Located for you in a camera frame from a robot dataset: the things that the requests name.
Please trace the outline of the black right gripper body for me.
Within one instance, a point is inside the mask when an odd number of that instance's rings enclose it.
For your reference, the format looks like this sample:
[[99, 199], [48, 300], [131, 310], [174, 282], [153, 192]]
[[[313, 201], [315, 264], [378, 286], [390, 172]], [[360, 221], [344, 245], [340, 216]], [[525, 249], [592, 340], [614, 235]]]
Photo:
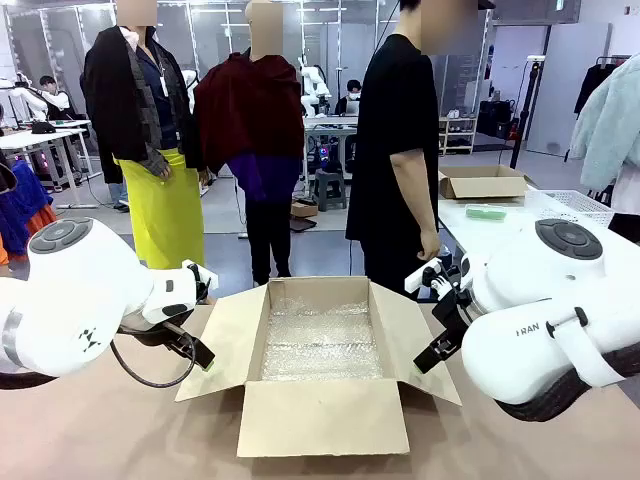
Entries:
[[436, 338], [437, 346], [460, 346], [472, 320], [467, 308], [472, 304], [471, 291], [457, 280], [460, 270], [453, 266], [438, 266], [437, 275], [431, 280], [438, 301], [432, 310], [444, 331]]

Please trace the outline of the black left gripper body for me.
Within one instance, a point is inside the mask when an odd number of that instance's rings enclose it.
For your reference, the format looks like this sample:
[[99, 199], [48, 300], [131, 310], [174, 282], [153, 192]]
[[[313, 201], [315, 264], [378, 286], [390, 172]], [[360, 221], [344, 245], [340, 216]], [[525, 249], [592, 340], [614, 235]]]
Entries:
[[148, 347], [164, 346], [172, 351], [194, 350], [193, 338], [180, 326], [170, 321], [156, 324], [146, 331], [120, 326], [117, 333], [131, 336]]

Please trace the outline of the person's right hand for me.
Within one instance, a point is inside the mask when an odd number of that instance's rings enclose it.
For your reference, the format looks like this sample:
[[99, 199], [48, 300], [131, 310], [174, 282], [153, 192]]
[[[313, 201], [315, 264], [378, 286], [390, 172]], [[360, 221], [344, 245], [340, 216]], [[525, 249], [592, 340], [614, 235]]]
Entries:
[[441, 241], [439, 234], [433, 229], [422, 229], [420, 232], [421, 250], [418, 258], [428, 262], [440, 254]]

